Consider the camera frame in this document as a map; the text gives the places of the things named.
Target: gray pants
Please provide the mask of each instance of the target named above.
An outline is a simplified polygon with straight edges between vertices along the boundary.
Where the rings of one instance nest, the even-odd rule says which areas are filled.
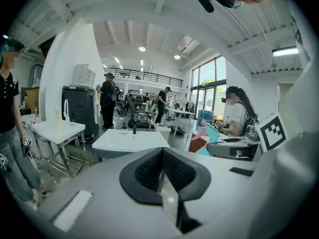
[[[16,127],[0,133],[0,153],[8,159],[8,171],[0,170],[0,173],[4,175],[12,193],[23,202],[32,200],[34,197],[32,189],[38,188],[41,183],[40,174],[29,157],[23,156]]]

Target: large window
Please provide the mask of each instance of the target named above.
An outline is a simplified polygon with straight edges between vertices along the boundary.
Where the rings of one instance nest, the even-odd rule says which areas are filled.
[[[193,70],[190,99],[195,103],[196,117],[199,110],[213,111],[223,119],[225,104],[221,98],[226,92],[226,60],[218,57]]]

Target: woman with ponytail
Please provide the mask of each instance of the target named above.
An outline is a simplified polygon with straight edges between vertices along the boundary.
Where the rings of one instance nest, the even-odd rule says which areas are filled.
[[[247,119],[255,114],[253,107],[243,89],[231,86],[226,90],[226,103],[232,105],[229,116],[230,128],[221,127],[220,131],[231,136],[240,136],[245,130]]]

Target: jeans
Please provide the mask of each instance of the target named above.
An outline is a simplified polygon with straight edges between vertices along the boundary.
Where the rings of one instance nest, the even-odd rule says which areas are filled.
[[[1,171],[13,194],[23,202],[33,199],[32,189],[40,186],[41,179],[38,170],[31,163],[28,155],[22,154],[20,135],[15,128],[0,133],[0,153],[8,160],[7,171]]]
[[[108,106],[102,106],[101,111],[102,111],[102,117],[103,117],[103,127],[104,128],[110,128],[113,125],[113,114],[114,114],[114,107],[115,107],[115,102],[110,102]]]
[[[164,107],[163,108],[159,108],[159,113],[158,113],[158,116],[157,116],[157,118],[155,120],[155,124],[156,123],[160,123],[161,117],[163,116],[164,112],[165,112],[165,108]]]

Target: white t-shirt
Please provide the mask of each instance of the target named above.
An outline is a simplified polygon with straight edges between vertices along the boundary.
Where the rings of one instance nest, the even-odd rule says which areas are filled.
[[[229,119],[231,120],[231,123],[230,123],[231,127],[232,127],[233,121],[239,123],[239,132],[241,132],[247,119],[246,109],[244,108],[244,106],[242,104],[232,105]]]

